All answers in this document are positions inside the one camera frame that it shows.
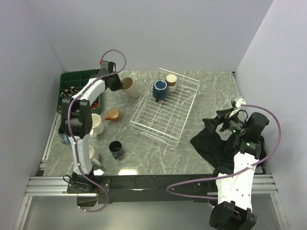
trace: table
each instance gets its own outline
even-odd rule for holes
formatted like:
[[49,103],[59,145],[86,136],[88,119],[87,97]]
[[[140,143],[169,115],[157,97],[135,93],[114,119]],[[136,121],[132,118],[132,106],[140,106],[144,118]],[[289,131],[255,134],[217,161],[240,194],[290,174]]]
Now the table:
[[[105,172],[105,175],[207,174],[213,172],[214,168],[197,153],[189,141],[204,129],[203,118],[215,117],[216,110],[231,107],[230,99],[239,96],[235,79],[230,71],[175,72],[200,81],[199,90],[176,150],[171,150],[165,144],[148,137],[133,134],[129,125],[129,121],[157,71],[123,71],[120,73],[121,79],[132,77],[137,81],[141,92],[138,99],[131,99],[122,91],[107,90],[103,93],[104,108],[101,117],[105,130],[102,135],[90,138],[89,144],[95,151],[98,151],[99,160],[102,163],[100,169]],[[120,111],[120,120],[118,122],[104,120],[107,112],[113,108]],[[59,125],[60,116],[57,119],[57,125]],[[226,139],[230,132],[220,133],[220,135],[222,139]],[[109,152],[108,145],[113,140],[119,140],[123,145],[125,155],[122,159],[115,160]],[[63,176],[71,174],[72,170],[71,146],[62,144],[58,135],[54,135],[44,176]]]

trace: orange mug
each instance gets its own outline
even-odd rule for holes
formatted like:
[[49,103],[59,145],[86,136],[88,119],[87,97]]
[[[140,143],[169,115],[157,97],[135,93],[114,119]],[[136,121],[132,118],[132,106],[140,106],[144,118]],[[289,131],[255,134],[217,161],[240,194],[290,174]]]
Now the orange mug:
[[111,109],[106,116],[107,121],[118,121],[119,120],[119,111],[117,109]]

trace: dish rack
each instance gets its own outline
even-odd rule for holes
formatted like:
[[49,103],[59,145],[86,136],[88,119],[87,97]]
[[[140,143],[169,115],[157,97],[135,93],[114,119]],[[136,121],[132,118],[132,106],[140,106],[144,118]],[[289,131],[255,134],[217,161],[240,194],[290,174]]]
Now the dish rack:
[[[167,97],[157,103],[153,97],[153,83],[165,80],[168,74],[177,76],[176,90],[168,92]],[[175,150],[199,86],[199,80],[159,69],[130,121],[133,133],[163,142]]]

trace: green bin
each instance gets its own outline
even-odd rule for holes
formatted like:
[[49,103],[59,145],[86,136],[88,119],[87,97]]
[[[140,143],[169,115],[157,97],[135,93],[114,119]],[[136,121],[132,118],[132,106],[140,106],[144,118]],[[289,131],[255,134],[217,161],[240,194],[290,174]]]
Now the green bin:
[[[79,89],[79,91],[88,83],[88,80],[97,73],[97,69],[89,69],[75,72],[65,72],[62,73],[60,82],[59,82],[59,96],[58,96],[58,106],[57,112],[59,112],[59,106],[62,104],[61,92],[65,89],[74,86]],[[102,113],[102,98],[101,94],[98,96],[98,104],[99,106],[95,109],[91,109],[92,114],[101,114]]]

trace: gray floor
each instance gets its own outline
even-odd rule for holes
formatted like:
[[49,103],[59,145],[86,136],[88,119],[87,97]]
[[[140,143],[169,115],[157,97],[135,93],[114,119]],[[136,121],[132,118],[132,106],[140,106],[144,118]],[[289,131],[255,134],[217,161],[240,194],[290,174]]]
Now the gray floor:
[[[108,110],[117,108],[121,112],[121,119],[118,122],[104,120],[104,133],[89,140],[89,144],[100,155],[101,169],[106,175],[212,173],[213,167],[197,153],[189,141],[204,129],[203,118],[215,117],[216,110],[230,108],[231,97],[239,95],[232,73],[230,71],[179,72],[199,80],[200,87],[176,150],[166,148],[165,144],[148,137],[133,134],[129,126],[129,121],[156,73],[156,71],[122,72],[121,79],[130,76],[137,81],[141,92],[139,99],[131,99],[122,91],[104,92],[105,106],[102,118],[106,116]],[[228,135],[227,132],[221,134],[224,139]],[[108,145],[113,140],[122,142],[126,152],[124,159],[114,160],[109,152]],[[44,176],[63,176],[71,174],[72,170],[71,146],[63,145],[58,135],[55,135]]]
[[[254,195],[252,203],[253,230],[280,230],[270,195]],[[210,230],[211,210],[192,201],[130,202],[83,213],[76,197],[34,197],[24,230]]]

